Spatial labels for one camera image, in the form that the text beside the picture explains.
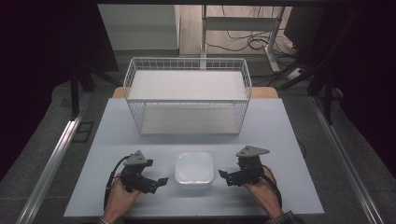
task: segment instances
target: white wire basket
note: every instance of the white wire basket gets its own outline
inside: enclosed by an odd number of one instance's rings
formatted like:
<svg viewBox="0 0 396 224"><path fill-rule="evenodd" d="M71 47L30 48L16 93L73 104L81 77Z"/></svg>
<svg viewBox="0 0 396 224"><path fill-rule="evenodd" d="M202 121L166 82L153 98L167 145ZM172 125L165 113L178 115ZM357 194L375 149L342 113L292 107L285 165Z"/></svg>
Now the white wire basket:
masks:
<svg viewBox="0 0 396 224"><path fill-rule="evenodd" d="M239 134L251 94L228 58L132 58L123 87L140 134Z"/></svg>

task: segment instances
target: gray floor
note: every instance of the gray floor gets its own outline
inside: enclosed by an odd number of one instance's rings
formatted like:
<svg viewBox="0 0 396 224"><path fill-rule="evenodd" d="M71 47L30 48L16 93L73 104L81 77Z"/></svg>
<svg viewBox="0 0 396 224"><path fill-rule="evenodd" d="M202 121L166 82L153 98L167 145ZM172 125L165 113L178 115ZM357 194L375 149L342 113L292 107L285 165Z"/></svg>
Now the gray floor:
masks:
<svg viewBox="0 0 396 224"><path fill-rule="evenodd" d="M183 51L186 55L198 53L194 51L196 45L188 46L192 46L192 49L191 51ZM210 56L229 56L225 53L214 51ZM248 55L241 57L247 59L252 82L256 83L256 86L266 86L269 80L276 77L272 74L266 58ZM131 55L118 56L120 72L109 74L115 79L123 81L127 68L126 62L129 61ZM149 54L149 56L168 55L157 52L156 54ZM287 59L284 63L290 63L290 59ZM92 75L92 77L96 88L92 92L80 130L74 135L74 142L67 149L64 160L38 210L34 223L82 223L89 221L88 218L84 220L64 219L63 214L90 150L106 102L115 90L114 86L101 78L95 75ZM287 81L287 78L282 77L272 84L279 85L285 81ZM325 210L324 215L301 217L306 223L369 223L361 203L349 184L346 173L323 131L314 107L309 101L306 93L309 81L307 79L279 92L279 97L285 104L296 138L302 143L301 149L302 153L305 154L305 162ZM1 224L15 223L18 219L70 116L70 86L68 82L65 82L53 90L52 103L46 116L6 177L0 182ZM334 129L373 197L384 223L396 223L394 213L396 211L396 180L345 116L338 102L332 104L332 120ZM105 186L98 186L98 188L104 189Z"/></svg>

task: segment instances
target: table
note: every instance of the table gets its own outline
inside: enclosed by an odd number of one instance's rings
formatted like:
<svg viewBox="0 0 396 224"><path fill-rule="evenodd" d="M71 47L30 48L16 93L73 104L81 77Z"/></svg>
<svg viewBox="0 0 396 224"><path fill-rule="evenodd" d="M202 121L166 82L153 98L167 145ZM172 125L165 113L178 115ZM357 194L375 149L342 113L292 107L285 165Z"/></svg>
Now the table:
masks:
<svg viewBox="0 0 396 224"><path fill-rule="evenodd" d="M122 157L137 150L154 160L142 175L152 179L169 176L169 181L156 194L141 195L127 217L262 216L264 212L244 188L228 187L217 172L238 170L235 153L245 145L271 150L261 155L261 160L275 173L285 210L295 214L323 213L281 99L276 98L273 88L253 90L255 97L261 98L250 101L239 136L141 136L125 100L110 99L64 216L101 216L107 176ZM115 97L121 94L122 89L114 92ZM197 150L213 157L212 185L203 191L179 189L174 178L175 158L179 152Z"/></svg>

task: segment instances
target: human hand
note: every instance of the human hand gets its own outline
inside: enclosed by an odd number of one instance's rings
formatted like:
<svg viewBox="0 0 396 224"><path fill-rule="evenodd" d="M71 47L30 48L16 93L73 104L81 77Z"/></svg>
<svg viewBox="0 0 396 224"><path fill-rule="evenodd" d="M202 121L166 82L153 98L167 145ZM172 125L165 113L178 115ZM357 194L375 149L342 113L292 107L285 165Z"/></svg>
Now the human hand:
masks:
<svg viewBox="0 0 396 224"><path fill-rule="evenodd" d="M108 223L115 223L134 205L140 193L141 191L139 190L131 193L126 191L120 180L120 175L116 175L111 184L103 218Z"/></svg>
<svg viewBox="0 0 396 224"><path fill-rule="evenodd" d="M272 172L266 167L263 167L263 169L265 175L275 183ZM247 188L257 204L264 209L269 218L277 218L283 215L276 194L267 181L261 178L258 184L245 184L244 187Z"/></svg>

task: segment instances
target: aluminum rail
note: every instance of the aluminum rail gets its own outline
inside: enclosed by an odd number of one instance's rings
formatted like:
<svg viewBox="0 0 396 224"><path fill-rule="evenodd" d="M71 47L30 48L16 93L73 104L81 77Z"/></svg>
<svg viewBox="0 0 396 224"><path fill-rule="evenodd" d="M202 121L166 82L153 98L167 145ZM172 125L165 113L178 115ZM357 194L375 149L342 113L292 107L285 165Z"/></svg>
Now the aluminum rail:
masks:
<svg viewBox="0 0 396 224"><path fill-rule="evenodd" d="M47 162L46 167L43 170L43 173L39 177L37 183L35 184L35 188L33 189L27 203L21 211L21 214L17 220L17 223L32 223L35 219L35 215L40 208L41 203L44 200L44 197L47 194L48 189L50 188L50 184L52 183L53 178L58 171L59 166L64 158L64 154L67 151L67 148L72 141L73 135L76 132L76 129L81 121L81 118L85 112L85 109L88 106L88 102L91 98L91 94L84 92L81 96L79 105L79 113L75 120L70 120L65 129L61 138L58 141L55 149L52 152L52 155Z"/></svg>
<svg viewBox="0 0 396 224"><path fill-rule="evenodd" d="M346 177L348 178L350 185L352 186L353 190L355 191L358 199L361 203L361 207L363 208L364 213L366 214L367 218L369 219L370 223L384 223L381 216L378 213L378 209L376 208L375 202L370 195L369 190L364 186L361 178L359 177L358 173L355 170L355 167L352 164L352 161L349 159L346 150L344 149L343 144L341 143L338 135L333 128L332 125L329 125L324 118L322 111L322 106L318 97L310 96L309 99L311 100L312 105L314 106L318 118L323 125L324 131L329 137L329 140L332 143L332 148L334 149L338 159L341 162L341 166L343 167L344 171L346 172Z"/></svg>

